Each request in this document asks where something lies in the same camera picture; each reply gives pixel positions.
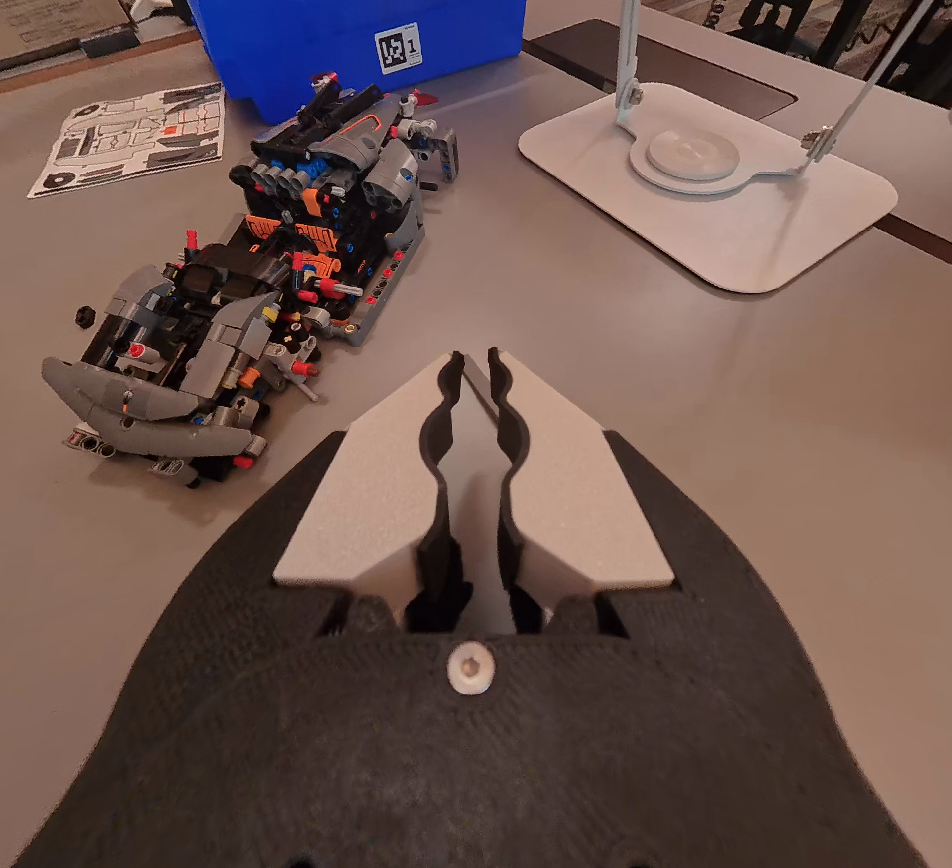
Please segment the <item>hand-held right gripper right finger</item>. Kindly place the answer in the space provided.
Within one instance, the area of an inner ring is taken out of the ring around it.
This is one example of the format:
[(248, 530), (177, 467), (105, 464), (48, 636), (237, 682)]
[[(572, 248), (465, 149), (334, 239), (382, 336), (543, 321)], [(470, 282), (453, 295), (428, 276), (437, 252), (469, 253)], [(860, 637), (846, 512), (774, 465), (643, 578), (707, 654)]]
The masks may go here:
[(498, 565), (518, 632), (572, 597), (667, 590), (675, 573), (625, 476), (625, 442), (512, 354), (487, 354), (503, 479)]

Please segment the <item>lego sticker sheet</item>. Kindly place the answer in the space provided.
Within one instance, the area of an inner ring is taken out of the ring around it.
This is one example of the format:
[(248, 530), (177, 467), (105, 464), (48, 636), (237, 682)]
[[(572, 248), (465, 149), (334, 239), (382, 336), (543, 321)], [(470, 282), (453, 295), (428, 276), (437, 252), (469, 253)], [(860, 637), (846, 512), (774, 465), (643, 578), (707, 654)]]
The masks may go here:
[(225, 137), (220, 82), (100, 101), (72, 111), (30, 200), (220, 160)]

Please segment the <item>white metal book stand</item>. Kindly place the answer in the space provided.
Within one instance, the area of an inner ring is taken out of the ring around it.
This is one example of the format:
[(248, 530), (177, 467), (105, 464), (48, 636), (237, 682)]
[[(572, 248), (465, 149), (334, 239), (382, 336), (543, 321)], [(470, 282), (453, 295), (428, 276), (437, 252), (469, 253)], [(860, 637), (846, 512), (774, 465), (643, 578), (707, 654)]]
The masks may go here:
[(778, 289), (898, 203), (886, 179), (831, 153), (937, 0), (922, 0), (836, 124), (803, 136), (637, 77), (641, 0), (623, 0), (616, 91), (519, 140), (535, 166), (708, 284)]

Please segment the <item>grey and black lego car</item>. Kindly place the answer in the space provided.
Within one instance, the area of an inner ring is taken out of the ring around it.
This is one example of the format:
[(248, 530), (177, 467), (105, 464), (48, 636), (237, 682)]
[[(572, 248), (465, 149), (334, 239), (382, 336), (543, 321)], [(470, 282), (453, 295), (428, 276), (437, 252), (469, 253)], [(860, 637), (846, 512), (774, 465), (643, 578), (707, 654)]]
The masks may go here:
[(268, 396), (316, 403), (323, 341), (368, 338), (424, 239), (423, 193), (459, 173), (455, 131), (421, 89), (311, 80), (290, 120), (230, 171), (246, 213), (227, 243), (186, 232), (177, 262), (135, 270), (75, 362), (41, 375), (76, 424), (70, 450), (149, 461), (195, 489), (268, 447)]

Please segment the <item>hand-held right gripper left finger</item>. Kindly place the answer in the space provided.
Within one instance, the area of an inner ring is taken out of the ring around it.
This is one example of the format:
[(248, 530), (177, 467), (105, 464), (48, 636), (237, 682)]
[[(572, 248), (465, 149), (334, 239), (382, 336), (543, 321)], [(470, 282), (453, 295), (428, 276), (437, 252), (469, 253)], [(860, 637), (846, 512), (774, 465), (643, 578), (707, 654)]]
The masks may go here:
[(414, 631), (450, 631), (470, 601), (439, 464), (464, 356), (444, 354), (344, 432), (272, 572), (282, 586), (378, 597)]

